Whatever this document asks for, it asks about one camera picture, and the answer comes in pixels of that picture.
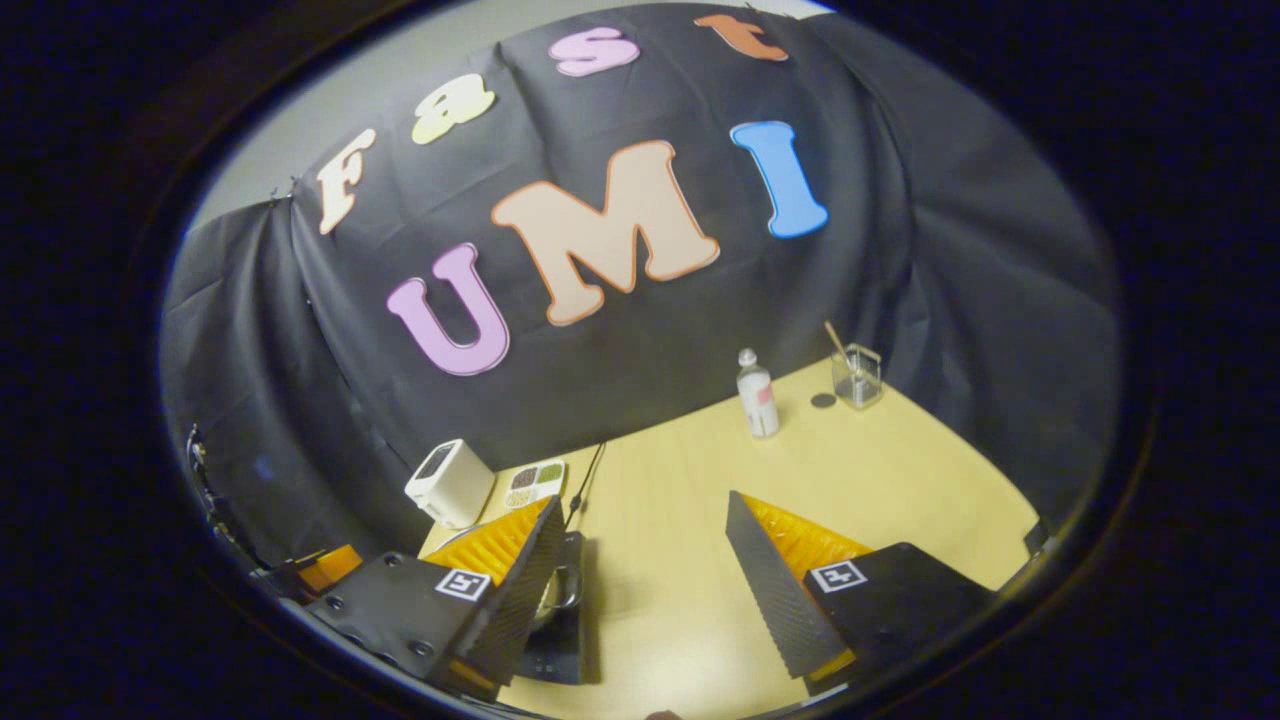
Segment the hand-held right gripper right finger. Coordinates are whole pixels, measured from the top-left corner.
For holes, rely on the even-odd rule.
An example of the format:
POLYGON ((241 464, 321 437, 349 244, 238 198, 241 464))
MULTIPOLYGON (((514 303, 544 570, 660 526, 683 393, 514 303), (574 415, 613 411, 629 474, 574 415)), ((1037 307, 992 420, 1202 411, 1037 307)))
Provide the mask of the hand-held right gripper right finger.
POLYGON ((884 679, 996 597, 915 544, 869 550, 739 491, 724 533, 787 673, 814 693, 884 679))

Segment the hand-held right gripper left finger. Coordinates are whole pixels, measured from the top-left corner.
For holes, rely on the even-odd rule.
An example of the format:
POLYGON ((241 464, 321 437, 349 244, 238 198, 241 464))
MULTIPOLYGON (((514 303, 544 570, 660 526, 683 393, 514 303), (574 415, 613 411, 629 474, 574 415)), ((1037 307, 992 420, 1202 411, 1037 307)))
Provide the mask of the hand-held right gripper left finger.
POLYGON ((425 559, 370 559, 303 609, 416 680, 493 701, 515 675, 563 544, 564 514, 553 495, 425 559))

